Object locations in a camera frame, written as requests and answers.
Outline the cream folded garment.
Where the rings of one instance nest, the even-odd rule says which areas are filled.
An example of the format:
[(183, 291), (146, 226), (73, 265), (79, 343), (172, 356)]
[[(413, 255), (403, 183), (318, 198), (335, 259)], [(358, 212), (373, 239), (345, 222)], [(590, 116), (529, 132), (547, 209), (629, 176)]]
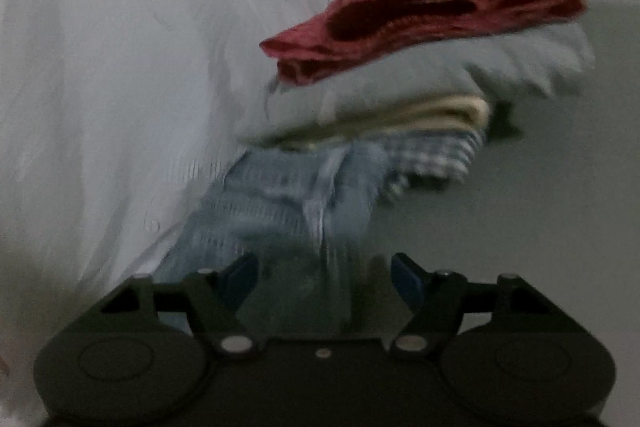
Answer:
[(326, 124), (281, 133), (269, 144), (304, 148), (314, 144), (369, 138), (405, 131), (474, 131), (487, 128), (491, 105), (481, 96), (455, 94), (369, 109)]

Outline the white folded garment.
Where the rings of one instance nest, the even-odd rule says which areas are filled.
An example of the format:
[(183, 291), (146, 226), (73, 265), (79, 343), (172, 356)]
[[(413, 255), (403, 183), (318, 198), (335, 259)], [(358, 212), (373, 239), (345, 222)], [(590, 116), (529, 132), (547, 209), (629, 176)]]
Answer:
[(235, 134), (244, 142), (268, 143), (437, 95), (514, 102), (573, 94), (595, 61), (576, 22), (417, 44), (308, 86), (271, 77), (250, 90)]

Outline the white carrot print sheet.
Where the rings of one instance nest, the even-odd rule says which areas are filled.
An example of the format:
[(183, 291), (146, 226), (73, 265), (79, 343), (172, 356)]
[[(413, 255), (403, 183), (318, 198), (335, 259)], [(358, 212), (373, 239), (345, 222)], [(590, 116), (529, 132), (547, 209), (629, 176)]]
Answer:
[(331, 0), (1, 0), (1, 421), (50, 337), (151, 272), (270, 83), (265, 38)]

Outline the blue denim jeans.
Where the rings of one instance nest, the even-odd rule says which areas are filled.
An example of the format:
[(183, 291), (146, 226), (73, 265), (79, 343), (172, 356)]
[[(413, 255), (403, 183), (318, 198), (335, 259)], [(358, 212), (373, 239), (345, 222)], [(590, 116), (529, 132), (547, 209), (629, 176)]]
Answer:
[(341, 334), (389, 173), (384, 150), (370, 143), (248, 150), (209, 187), (154, 279), (174, 283), (254, 254), (258, 282), (238, 317), (256, 337)]

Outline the blue plaid folded garment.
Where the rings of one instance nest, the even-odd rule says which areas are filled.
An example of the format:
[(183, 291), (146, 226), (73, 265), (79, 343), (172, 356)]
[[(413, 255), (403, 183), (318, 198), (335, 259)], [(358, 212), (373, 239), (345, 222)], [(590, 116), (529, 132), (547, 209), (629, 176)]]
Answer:
[(411, 187), (443, 190), (463, 183), (486, 141), (484, 131), (407, 131), (378, 135), (372, 142), (388, 157), (382, 199), (398, 199)]

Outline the red folded garment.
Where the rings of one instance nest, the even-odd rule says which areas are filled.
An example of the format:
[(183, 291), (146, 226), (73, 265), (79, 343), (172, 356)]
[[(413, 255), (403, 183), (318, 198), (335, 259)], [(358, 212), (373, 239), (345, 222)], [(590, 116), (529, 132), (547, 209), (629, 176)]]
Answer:
[(307, 86), (415, 44), (574, 20), (584, 0), (333, 0), (265, 39), (282, 81)]

